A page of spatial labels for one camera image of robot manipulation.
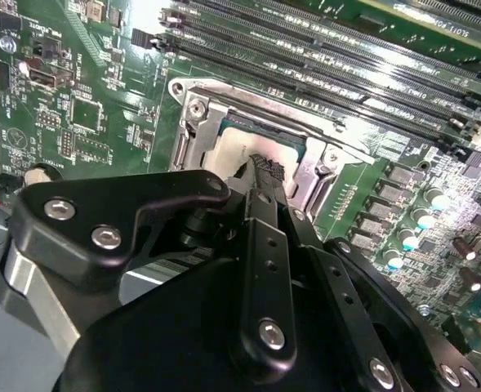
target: electrolytic capacitor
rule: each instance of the electrolytic capacitor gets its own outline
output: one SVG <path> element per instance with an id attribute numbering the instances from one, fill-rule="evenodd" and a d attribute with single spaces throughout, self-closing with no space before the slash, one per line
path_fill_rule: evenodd
<path id="1" fill-rule="evenodd" d="M 435 211 L 443 211 L 451 204 L 451 199 L 438 188 L 431 188 L 425 192 L 425 200 L 430 203 L 431 208 Z"/>
<path id="2" fill-rule="evenodd" d="M 403 259 L 400 256 L 400 252 L 396 249 L 388 249 L 383 252 L 384 260 L 387 262 L 387 266 L 395 271 L 403 267 Z"/>
<path id="3" fill-rule="evenodd" d="M 405 249 L 406 251 L 412 251 L 414 249 L 417 249 L 420 245 L 418 237 L 411 229 L 401 229 L 398 232 L 398 238 L 402 242 L 403 249 Z"/>
<path id="4" fill-rule="evenodd" d="M 429 210 L 424 208 L 417 208 L 411 213 L 411 218 L 416 222 L 418 227 L 423 230 L 432 229 L 436 225 L 436 218 L 434 218 Z"/>
<path id="5" fill-rule="evenodd" d="M 476 257 L 476 252 L 463 237 L 454 238 L 452 245 L 464 259 L 470 261 Z"/>
<path id="6" fill-rule="evenodd" d="M 481 277 L 476 274 L 469 267 L 462 267 L 458 271 L 461 280 L 463 281 L 463 287 L 471 292 L 478 292 L 481 290 Z"/>

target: integrated circuit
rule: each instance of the integrated circuit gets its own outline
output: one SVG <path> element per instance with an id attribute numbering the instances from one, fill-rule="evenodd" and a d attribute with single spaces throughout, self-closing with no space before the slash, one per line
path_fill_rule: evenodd
<path id="1" fill-rule="evenodd" d="M 100 127 L 100 106 L 88 100 L 75 98 L 71 103 L 71 123 L 98 131 Z"/>
<path id="2" fill-rule="evenodd" d="M 86 17 L 102 23 L 106 19 L 106 6 L 102 2 L 90 0 L 86 3 Z"/>
<path id="3" fill-rule="evenodd" d="M 396 203 L 402 197 L 403 190 L 395 188 L 392 185 L 384 184 L 378 189 L 378 196 L 384 198 L 385 200 Z"/>

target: silver screw head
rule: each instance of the silver screw head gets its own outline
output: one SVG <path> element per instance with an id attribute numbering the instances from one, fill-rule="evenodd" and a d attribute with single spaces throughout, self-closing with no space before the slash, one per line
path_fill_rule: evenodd
<path id="1" fill-rule="evenodd" d="M 369 363 L 372 376 L 380 383 L 386 390 L 392 390 L 394 386 L 394 378 L 390 370 L 382 361 L 377 358 L 371 359 Z"/>
<path id="2" fill-rule="evenodd" d="M 13 55 L 17 51 L 17 42 L 12 37 L 5 35 L 0 37 L 0 48 L 9 55 Z"/>
<path id="3" fill-rule="evenodd" d="M 463 377 L 469 382 L 469 384 L 471 384 L 474 388 L 479 388 L 479 382 L 471 372 L 469 372 L 464 367 L 460 367 L 460 372 L 463 375 Z"/>
<path id="4" fill-rule="evenodd" d="M 447 380 L 449 384 L 452 386 L 458 387 L 460 386 L 460 379 L 456 375 L 456 373 L 447 365 L 439 365 L 443 372 L 443 378 Z"/>
<path id="5" fill-rule="evenodd" d="M 118 248 L 122 242 L 118 230 L 109 226 L 101 226 L 93 230 L 91 240 L 97 247 L 101 247 L 106 251 L 112 251 Z"/>
<path id="6" fill-rule="evenodd" d="M 299 220 L 299 221 L 305 221 L 305 215 L 302 211 L 298 210 L 298 209 L 295 209 L 293 211 L 293 213 L 295 214 L 296 218 Z"/>
<path id="7" fill-rule="evenodd" d="M 351 248 L 346 243 L 339 242 L 338 245 L 340 246 L 340 249 L 345 253 L 351 253 Z"/>
<path id="8" fill-rule="evenodd" d="M 68 221 L 75 216 L 75 207 L 65 200 L 53 199 L 44 204 L 44 212 L 56 221 Z"/>
<path id="9" fill-rule="evenodd" d="M 201 100 L 192 100 L 189 103 L 189 116 L 192 120 L 202 120 L 206 115 L 206 104 Z"/>
<path id="10" fill-rule="evenodd" d="M 262 341 L 272 350 L 281 350 L 286 344 L 282 329 L 271 321 L 263 321 L 259 333 Z"/>

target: surface-mount component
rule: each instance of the surface-mount component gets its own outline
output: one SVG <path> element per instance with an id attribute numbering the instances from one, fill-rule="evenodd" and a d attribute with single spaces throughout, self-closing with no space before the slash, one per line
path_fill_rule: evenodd
<path id="1" fill-rule="evenodd" d="M 435 211 L 443 211 L 447 209 L 451 203 L 451 199 L 438 188 L 428 189 L 424 196 L 425 200 L 429 202 L 430 206 Z"/>
<path id="2" fill-rule="evenodd" d="M 383 257 L 391 270 L 395 271 L 403 267 L 403 258 L 396 249 L 387 249 L 383 252 Z"/>
<path id="3" fill-rule="evenodd" d="M 461 257 L 470 261 L 476 258 L 476 252 L 463 237 L 456 237 L 452 240 L 452 246 Z"/>
<path id="4" fill-rule="evenodd" d="M 423 230 L 432 229 L 436 225 L 436 218 L 425 208 L 416 208 L 411 212 L 411 218 Z"/>
<path id="5" fill-rule="evenodd" d="M 406 251 L 417 249 L 420 244 L 418 237 L 411 229 L 401 229 L 398 232 L 398 238 Z"/>

